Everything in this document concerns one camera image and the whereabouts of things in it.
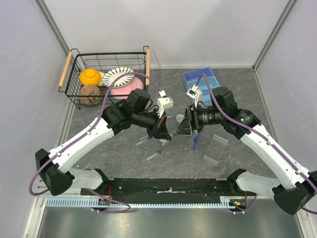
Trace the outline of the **blue capped test tube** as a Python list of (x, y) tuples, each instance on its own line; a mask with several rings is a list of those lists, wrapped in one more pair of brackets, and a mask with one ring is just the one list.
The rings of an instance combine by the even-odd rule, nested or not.
[(140, 146), (141, 144), (145, 143), (145, 142), (148, 142), (151, 140), (151, 137), (150, 136), (146, 136), (144, 138), (141, 138), (137, 143), (136, 143), (136, 146)]

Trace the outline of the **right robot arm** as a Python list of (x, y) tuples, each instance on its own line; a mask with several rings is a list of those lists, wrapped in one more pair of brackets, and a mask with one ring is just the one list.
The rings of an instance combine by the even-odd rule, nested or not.
[(177, 128), (177, 134), (193, 135), (204, 126), (220, 124), (252, 149), (273, 171), (275, 178), (238, 169), (228, 176), (227, 189), (232, 195), (242, 191), (262, 195), (275, 201), (289, 215), (295, 215), (317, 193), (317, 173), (311, 172), (293, 159), (269, 134), (261, 121), (249, 110), (240, 109), (233, 93), (226, 87), (212, 90), (212, 105), (199, 105), (201, 93), (196, 86), (187, 91), (194, 100)]

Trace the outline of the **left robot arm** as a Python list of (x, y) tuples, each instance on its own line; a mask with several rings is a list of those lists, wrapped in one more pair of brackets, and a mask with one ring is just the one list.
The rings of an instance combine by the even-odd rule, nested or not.
[(160, 91), (156, 108), (149, 111), (146, 105), (150, 100), (148, 92), (133, 90), (126, 99), (105, 107), (100, 117), (64, 144), (50, 151), (38, 150), (35, 153), (36, 167), (47, 191), (53, 196), (70, 188), (89, 188), (98, 195), (107, 193), (108, 178), (100, 169), (79, 170), (72, 166), (97, 145), (131, 125), (145, 128), (150, 138), (170, 141), (165, 110), (173, 107), (173, 100)]

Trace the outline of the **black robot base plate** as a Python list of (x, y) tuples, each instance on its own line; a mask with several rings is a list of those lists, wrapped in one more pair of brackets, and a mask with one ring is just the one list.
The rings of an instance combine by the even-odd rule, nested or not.
[(221, 196), (244, 197), (226, 179), (215, 178), (113, 178), (95, 192), (124, 203), (198, 203), (220, 201)]

